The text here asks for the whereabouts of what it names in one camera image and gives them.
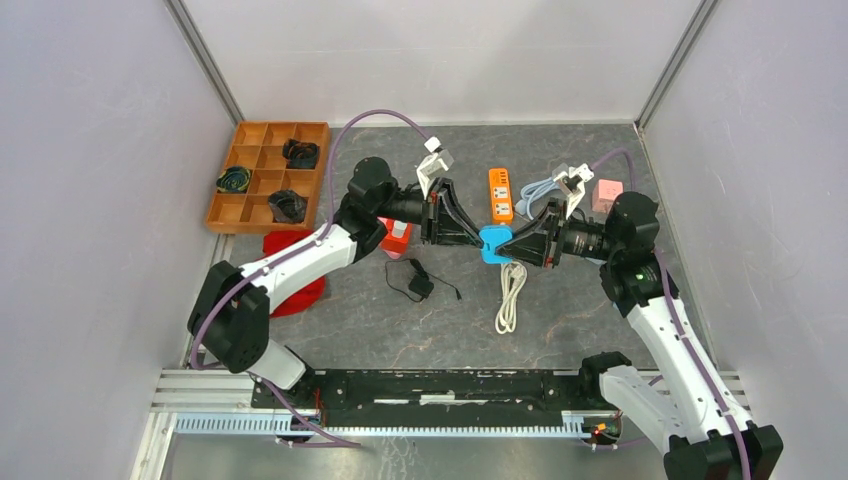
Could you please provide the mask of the blue plug adapter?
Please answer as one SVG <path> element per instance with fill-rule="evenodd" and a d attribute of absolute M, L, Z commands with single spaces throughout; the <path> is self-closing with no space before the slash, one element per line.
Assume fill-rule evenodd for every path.
<path fill-rule="evenodd" d="M 488 265 L 509 264 L 511 259 L 497 253 L 497 249 L 513 238 L 512 229 L 505 224 L 487 225 L 480 229 L 479 237 L 482 241 L 482 261 Z"/>

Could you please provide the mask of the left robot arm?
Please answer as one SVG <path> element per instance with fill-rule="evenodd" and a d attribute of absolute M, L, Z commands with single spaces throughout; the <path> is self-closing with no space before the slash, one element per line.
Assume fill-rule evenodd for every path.
<path fill-rule="evenodd" d="M 270 338 L 270 314 L 294 293 L 372 253 L 387 235 L 385 220 L 416 224 L 423 242 L 483 245 L 448 178 L 429 187 L 399 187 L 387 162 L 368 157 L 354 168 L 331 221 L 305 239 L 242 267 L 227 261 L 208 272 L 187 322 L 192 347 L 204 347 L 231 373 L 248 372 L 276 386 L 290 407 L 314 394 L 307 365 Z"/>

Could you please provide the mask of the red cube socket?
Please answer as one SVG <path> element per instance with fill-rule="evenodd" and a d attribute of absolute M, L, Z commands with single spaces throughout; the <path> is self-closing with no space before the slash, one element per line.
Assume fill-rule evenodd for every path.
<path fill-rule="evenodd" d="M 399 259 L 408 249 L 413 225 L 384 217 L 379 217 L 379 220 L 387 230 L 386 235 L 379 244 L 380 249 L 390 259 Z"/>

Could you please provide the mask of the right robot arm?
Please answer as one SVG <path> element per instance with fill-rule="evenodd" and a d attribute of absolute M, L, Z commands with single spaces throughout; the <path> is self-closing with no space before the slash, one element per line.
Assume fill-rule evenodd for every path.
<path fill-rule="evenodd" d="M 564 254 L 600 261 L 607 298 L 650 352 L 668 390 L 660 394 L 622 354 L 585 359 L 577 382 L 591 408 L 624 413 L 663 457 L 669 479 L 768 479 L 784 443 L 759 426 L 733 396 L 701 346 L 676 284 L 655 247 L 658 205 L 626 191 L 604 223 L 573 220 L 559 201 L 511 238 L 496 255 L 553 268 Z"/>

